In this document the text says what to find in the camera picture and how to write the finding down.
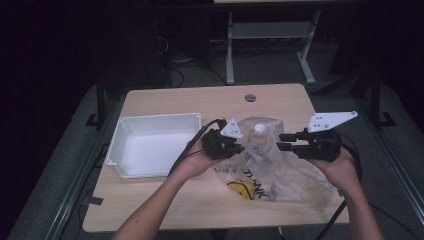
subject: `human arm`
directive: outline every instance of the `human arm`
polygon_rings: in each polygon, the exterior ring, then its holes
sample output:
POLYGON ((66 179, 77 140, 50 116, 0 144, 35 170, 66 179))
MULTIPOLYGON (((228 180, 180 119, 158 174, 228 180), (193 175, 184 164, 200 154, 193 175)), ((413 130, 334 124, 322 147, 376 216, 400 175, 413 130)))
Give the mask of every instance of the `human arm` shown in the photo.
POLYGON ((356 163, 350 153, 342 148, 340 156, 331 163, 322 160, 309 161, 343 193, 349 211, 352 239, 384 239, 359 182, 356 163))
POLYGON ((197 141, 175 171, 118 229, 112 239, 154 239, 172 201, 184 183, 220 162, 212 160, 197 141))

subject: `person's right arm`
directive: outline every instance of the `person's right arm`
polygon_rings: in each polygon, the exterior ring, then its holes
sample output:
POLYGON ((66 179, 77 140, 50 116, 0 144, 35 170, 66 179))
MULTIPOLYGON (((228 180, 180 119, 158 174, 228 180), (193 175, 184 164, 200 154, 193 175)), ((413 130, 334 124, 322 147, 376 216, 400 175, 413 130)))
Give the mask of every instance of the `person's right arm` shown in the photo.
POLYGON ((328 181, 342 191, 349 211, 349 223, 353 239, 384 239, 365 193, 359 182, 355 160, 342 148, 340 156, 329 163, 309 160, 327 177, 328 181))

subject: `forearm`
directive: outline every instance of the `forearm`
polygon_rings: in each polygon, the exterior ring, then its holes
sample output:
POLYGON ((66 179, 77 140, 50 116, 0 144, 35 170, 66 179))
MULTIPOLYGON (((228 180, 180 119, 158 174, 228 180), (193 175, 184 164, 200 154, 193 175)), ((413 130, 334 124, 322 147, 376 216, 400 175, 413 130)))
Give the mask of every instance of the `forearm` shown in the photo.
POLYGON ((366 196, 358 185, 345 193, 352 239, 384 239, 366 196))
POLYGON ((187 179, 174 172, 119 228, 113 239, 154 239, 174 197, 187 179))

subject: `white bracket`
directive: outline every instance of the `white bracket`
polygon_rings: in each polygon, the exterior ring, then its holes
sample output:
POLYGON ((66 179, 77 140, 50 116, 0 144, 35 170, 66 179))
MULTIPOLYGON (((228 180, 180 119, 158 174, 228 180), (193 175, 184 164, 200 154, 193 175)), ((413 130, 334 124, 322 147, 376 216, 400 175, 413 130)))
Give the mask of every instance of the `white bracket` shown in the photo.
POLYGON ((227 125, 221 130, 221 135, 232 138, 242 138, 240 128, 237 124, 237 119, 233 118, 227 125))
POLYGON ((309 122, 308 132, 321 132, 330 130, 358 116, 356 111, 334 112, 334 113, 314 113, 309 122))

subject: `table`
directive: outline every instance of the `table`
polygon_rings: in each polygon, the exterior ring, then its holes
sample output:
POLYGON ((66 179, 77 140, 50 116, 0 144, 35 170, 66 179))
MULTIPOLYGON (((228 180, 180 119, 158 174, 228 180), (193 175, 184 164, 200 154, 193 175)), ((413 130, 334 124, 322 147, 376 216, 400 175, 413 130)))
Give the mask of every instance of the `table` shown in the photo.
MULTIPOLYGON (((314 108, 300 84, 137 90, 128 93, 121 117, 199 112, 202 124, 216 118, 238 120, 262 116, 283 120, 285 132, 308 125, 314 108), (256 101, 247 102, 253 94, 256 101)), ((163 182, 164 178, 122 179, 114 168, 103 165, 84 220, 87 232, 116 231, 163 182)), ((180 190, 160 227, 214 229, 326 223, 343 201, 337 193, 326 207, 300 203, 244 200, 213 169, 189 180, 180 190)), ((347 210, 338 222, 348 222, 347 210)))

